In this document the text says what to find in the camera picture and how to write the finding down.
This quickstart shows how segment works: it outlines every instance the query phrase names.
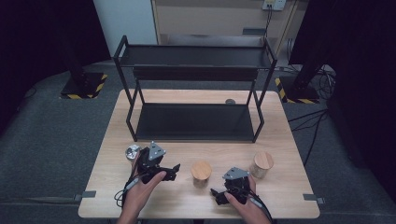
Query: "yellow and black hazard tape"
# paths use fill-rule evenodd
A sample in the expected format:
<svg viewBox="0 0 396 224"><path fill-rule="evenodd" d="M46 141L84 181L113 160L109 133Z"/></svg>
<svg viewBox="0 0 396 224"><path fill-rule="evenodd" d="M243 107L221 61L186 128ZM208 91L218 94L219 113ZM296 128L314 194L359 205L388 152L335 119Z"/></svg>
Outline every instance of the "yellow and black hazard tape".
<svg viewBox="0 0 396 224"><path fill-rule="evenodd" d="M294 104L320 104L317 99L290 99L283 89L282 83L279 78L275 79L277 89L279 90L279 96L283 103L294 103Z"/></svg>
<svg viewBox="0 0 396 224"><path fill-rule="evenodd" d="M102 90L103 86L105 85L106 78L107 78L107 75L103 74L102 79L96 88L96 91L92 94L62 94L61 98L63 98L63 99L93 99L99 95L99 92Z"/></svg>

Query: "gray carpet floor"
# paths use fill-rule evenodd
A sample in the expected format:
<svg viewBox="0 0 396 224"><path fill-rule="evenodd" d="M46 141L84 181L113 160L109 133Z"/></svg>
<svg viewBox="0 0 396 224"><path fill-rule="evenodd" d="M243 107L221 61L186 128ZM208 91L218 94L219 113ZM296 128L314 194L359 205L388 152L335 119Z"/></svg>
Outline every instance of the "gray carpet floor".
<svg viewBox="0 0 396 224"><path fill-rule="evenodd" d="M107 223L104 219L79 217L78 204L5 203L6 198L72 198L85 190L122 90L112 63L93 64L85 69L108 75L96 99L60 99L69 74L48 77L27 92L19 112L1 136L0 223ZM276 72L274 77L278 76L292 75ZM244 90L246 86L169 81L145 83L143 88ZM270 91L276 91L273 80ZM283 107L288 119L293 119L324 109L326 104L321 100L316 105L283 104ZM290 127L297 127L305 120L291 122ZM315 128L310 128L293 132L302 160L314 131ZM315 194L326 202L319 205L320 217L280 219L278 223L396 223L395 203L370 170L352 164L331 118L319 124L318 137L305 168Z"/></svg>

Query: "shelf bottom tier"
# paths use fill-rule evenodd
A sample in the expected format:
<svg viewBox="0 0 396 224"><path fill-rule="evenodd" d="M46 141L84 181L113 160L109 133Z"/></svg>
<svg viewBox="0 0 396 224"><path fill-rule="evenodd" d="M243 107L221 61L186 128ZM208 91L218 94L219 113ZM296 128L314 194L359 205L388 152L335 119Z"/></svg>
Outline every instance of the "shelf bottom tier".
<svg viewBox="0 0 396 224"><path fill-rule="evenodd" d="M247 105L144 104L136 129L141 140L252 141Z"/></svg>

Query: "human hand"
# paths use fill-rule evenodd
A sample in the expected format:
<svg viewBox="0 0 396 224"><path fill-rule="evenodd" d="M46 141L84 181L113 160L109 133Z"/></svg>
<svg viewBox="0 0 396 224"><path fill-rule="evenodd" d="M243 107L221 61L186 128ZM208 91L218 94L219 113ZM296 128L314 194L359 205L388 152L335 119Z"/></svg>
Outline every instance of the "human hand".
<svg viewBox="0 0 396 224"><path fill-rule="evenodd" d="M140 211L146 205L151 192L165 176L165 171L159 172L154 177L152 177L152 179L147 184L144 184L141 180L139 180L131 189L129 189L117 223L135 223Z"/></svg>
<svg viewBox="0 0 396 224"><path fill-rule="evenodd" d="M248 176L250 189L256 193L256 182L251 175ZM245 204L238 202L235 197L228 193L224 193L228 202L238 211L239 215L246 221L247 224L271 224L264 212L251 200L247 200Z"/></svg>

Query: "shelf top tier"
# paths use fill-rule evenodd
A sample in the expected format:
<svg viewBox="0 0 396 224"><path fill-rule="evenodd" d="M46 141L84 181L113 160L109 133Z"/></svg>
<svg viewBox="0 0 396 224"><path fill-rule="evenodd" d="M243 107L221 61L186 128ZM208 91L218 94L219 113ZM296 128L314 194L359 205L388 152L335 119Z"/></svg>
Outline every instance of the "shelf top tier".
<svg viewBox="0 0 396 224"><path fill-rule="evenodd" d="M265 47L203 47L125 45L120 58L122 67L201 67L257 68L271 67Z"/></svg>

